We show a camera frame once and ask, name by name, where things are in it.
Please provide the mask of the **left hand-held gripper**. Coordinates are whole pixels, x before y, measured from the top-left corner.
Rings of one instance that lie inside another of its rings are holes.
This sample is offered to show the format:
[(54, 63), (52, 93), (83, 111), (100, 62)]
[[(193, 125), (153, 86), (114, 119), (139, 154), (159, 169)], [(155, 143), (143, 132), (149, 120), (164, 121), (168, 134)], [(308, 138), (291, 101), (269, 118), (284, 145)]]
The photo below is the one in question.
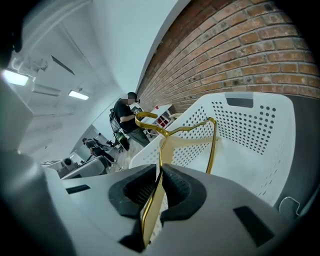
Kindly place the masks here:
[(70, 158), (48, 160), (41, 165), (57, 171), (60, 179), (76, 179), (105, 175), (108, 173), (109, 163), (104, 156), (98, 156), (77, 167)]

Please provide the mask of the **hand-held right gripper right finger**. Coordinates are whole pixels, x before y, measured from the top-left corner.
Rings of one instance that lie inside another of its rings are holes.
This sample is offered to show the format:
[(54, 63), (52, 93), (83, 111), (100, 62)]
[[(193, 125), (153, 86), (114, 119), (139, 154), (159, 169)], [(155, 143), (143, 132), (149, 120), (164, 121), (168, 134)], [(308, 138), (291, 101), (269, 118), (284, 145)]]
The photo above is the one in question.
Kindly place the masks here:
[(149, 256), (267, 256), (276, 244), (276, 211), (226, 178), (165, 164), (168, 209)]

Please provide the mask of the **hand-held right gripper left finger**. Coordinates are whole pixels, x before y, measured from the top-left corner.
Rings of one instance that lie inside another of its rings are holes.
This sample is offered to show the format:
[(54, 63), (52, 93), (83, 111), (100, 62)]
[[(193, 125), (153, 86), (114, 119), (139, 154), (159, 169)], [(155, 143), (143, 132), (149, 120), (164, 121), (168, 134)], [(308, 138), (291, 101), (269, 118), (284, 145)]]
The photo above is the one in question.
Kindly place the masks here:
[(144, 251), (141, 211), (156, 177), (156, 164), (64, 180), (55, 170), (45, 171), (54, 209), (76, 252)]

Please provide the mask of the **thin brass metal hanger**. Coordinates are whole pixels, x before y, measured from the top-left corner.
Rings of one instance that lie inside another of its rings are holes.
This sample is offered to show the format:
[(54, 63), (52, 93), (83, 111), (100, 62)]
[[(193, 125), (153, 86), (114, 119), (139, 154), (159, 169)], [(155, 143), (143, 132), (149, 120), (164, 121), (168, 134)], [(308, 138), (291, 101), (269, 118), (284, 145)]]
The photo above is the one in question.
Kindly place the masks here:
[[(189, 132), (192, 131), (200, 126), (204, 126), (207, 123), (211, 123), (213, 126), (213, 142), (211, 145), (210, 155), (208, 164), (206, 167), (206, 173), (210, 174), (213, 167), (213, 162), (215, 158), (215, 148), (216, 148), (216, 139), (217, 139), (217, 122), (214, 118), (208, 117), (205, 121), (200, 122), (199, 124), (194, 125), (193, 127), (186, 127), (181, 126), (178, 127), (172, 131), (167, 131), (162, 127), (159, 127), (155, 124), (147, 124), (139, 120), (140, 118), (156, 118), (157, 115), (153, 114), (151, 112), (140, 112), (135, 117), (135, 123), (143, 129), (146, 130), (154, 130), (157, 131), (160, 135), (163, 136), (163, 138), (167, 139), (170, 136), (173, 136), (174, 134), (178, 132)], [(161, 210), (163, 198), (165, 195), (165, 190), (162, 185), (163, 181), (163, 165), (164, 164), (170, 164), (172, 162), (173, 156), (174, 156), (174, 148), (173, 149), (164, 149), (164, 146), (159, 147), (159, 175), (157, 177), (156, 183), (155, 183), (155, 189), (153, 190), (142, 215), (141, 219), (141, 231), (142, 231), (142, 238), (145, 245), (147, 245), (150, 241), (150, 238), (152, 237), (153, 230), (156, 226), (157, 219), (159, 217), (159, 213)]]

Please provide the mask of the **white plastic laundry basket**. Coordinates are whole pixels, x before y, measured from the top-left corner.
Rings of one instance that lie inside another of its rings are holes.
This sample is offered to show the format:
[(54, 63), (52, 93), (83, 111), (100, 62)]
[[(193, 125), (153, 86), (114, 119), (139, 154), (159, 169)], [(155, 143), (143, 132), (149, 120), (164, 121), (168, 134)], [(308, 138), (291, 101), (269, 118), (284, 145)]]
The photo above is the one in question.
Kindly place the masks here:
[[(193, 127), (207, 118), (216, 120), (217, 135), (211, 173), (231, 180), (275, 210), (275, 226), (288, 222), (275, 209), (290, 174), (296, 139), (292, 101), (280, 94), (261, 92), (223, 92), (202, 96), (172, 124), (173, 131)], [(159, 166), (160, 141), (156, 138), (131, 161), (132, 167)], [(212, 137), (210, 122), (191, 131), (175, 133), (183, 139)], [(212, 143), (174, 148), (172, 164), (206, 173)]]

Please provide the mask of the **black green bag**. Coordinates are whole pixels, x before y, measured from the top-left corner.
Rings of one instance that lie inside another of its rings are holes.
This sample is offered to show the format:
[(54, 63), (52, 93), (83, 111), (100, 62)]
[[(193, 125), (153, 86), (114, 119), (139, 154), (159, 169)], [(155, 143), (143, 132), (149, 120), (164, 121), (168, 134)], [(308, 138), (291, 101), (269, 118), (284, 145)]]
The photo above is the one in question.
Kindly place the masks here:
[(116, 132), (114, 133), (114, 136), (118, 144), (121, 145), (124, 150), (128, 151), (130, 149), (128, 139), (122, 132)]

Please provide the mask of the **ceiling light panel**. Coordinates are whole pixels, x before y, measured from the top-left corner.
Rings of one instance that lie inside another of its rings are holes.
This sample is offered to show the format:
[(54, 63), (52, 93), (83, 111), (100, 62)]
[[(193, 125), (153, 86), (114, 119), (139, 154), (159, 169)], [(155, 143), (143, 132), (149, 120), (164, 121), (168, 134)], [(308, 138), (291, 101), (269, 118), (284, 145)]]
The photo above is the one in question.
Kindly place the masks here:
[(28, 76), (22, 75), (10, 70), (3, 70), (1, 73), (2, 78), (9, 84), (25, 86), (29, 80)]
[(88, 100), (89, 97), (85, 94), (82, 94), (82, 93), (79, 93), (79, 92), (76, 92), (74, 90), (71, 90), (69, 93), (68, 93), (68, 96), (70, 97), (73, 97), (73, 98), (76, 98), (76, 99), (80, 99), (80, 100)]

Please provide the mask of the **white ceiling air conditioner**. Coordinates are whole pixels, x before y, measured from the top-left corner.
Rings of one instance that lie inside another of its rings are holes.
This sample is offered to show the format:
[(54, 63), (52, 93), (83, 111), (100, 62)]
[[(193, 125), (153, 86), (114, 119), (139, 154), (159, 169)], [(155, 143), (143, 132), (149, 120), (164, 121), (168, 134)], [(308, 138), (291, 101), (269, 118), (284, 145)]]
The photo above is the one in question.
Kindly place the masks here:
[(61, 90), (50, 87), (50, 86), (38, 84), (38, 83), (34, 84), (32, 88), (32, 92), (36, 94), (47, 95), (52, 97), (58, 97), (61, 95)]

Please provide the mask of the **white folding table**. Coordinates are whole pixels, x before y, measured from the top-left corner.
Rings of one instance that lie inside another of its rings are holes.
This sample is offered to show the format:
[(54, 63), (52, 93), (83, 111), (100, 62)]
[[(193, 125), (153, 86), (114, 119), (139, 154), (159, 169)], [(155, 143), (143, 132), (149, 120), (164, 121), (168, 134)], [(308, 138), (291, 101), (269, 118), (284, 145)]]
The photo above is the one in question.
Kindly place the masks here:
[(152, 110), (152, 114), (157, 115), (157, 117), (149, 117), (148, 121), (150, 124), (157, 125), (161, 128), (167, 127), (172, 121), (169, 118), (170, 108), (172, 107), (172, 104), (166, 104), (159, 106), (159, 109), (154, 108)]

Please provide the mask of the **dark ceiling vent strip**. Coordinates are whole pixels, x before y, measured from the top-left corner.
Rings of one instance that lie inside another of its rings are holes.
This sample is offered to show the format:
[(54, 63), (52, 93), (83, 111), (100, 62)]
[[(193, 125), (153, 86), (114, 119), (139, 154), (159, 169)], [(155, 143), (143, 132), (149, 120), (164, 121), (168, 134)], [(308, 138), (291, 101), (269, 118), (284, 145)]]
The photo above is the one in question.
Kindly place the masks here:
[(75, 76), (75, 73), (68, 67), (66, 66), (64, 63), (62, 63), (60, 60), (58, 60), (56, 57), (54, 57), (53, 55), (51, 55), (51, 58), (53, 60), (54, 63), (56, 63), (57, 65), (59, 65), (61, 68), (63, 68), (64, 70), (66, 70), (67, 72), (69, 72), (70, 74)]

